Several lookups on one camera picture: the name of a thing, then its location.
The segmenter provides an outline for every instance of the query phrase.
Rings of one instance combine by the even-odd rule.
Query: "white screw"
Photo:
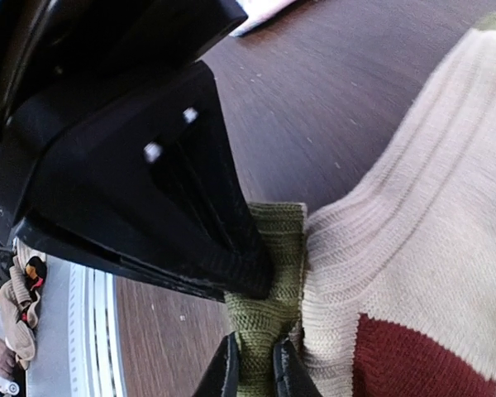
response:
[[[187,108],[184,110],[184,120],[187,124],[191,124],[198,117],[198,112],[194,108]]]
[[[143,149],[143,154],[145,155],[145,161],[152,164],[162,155],[162,146],[151,142]]]

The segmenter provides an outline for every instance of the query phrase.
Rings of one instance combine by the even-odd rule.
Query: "cream knit sweater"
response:
[[[496,395],[496,31],[469,31],[309,218],[303,326],[326,397]]]

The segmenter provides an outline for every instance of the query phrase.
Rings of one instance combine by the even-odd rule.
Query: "ribbed knit texture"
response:
[[[0,316],[9,347],[17,355],[17,362],[27,369],[36,354],[35,335],[32,331],[38,324],[37,307],[41,295],[34,291],[35,299],[26,287],[25,269],[27,262],[39,256],[43,261],[46,255],[32,250],[22,242],[17,243],[17,255],[13,258],[14,266],[9,270],[11,279],[0,289]],[[22,313],[26,310],[26,321]]]
[[[302,316],[325,397],[496,396],[496,30],[465,35],[309,218]]]
[[[305,258],[302,204],[252,204],[255,219],[274,264],[274,284],[265,300],[226,294],[231,325],[241,351],[238,396],[274,395],[272,351],[299,320]]]

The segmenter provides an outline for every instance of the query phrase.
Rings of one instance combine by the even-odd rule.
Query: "wood grain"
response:
[[[299,2],[217,45],[205,60],[246,197],[312,211],[347,194],[444,54],[493,10],[496,0]],[[225,334],[222,308],[128,280],[118,299],[129,397],[190,396]]]

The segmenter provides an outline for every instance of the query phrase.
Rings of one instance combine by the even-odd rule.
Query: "dark red fabric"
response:
[[[38,277],[35,280],[35,283],[31,286],[30,291],[40,288],[43,284],[44,284],[44,279],[42,277]]]
[[[496,397],[467,363],[406,327],[360,317],[354,397]]]

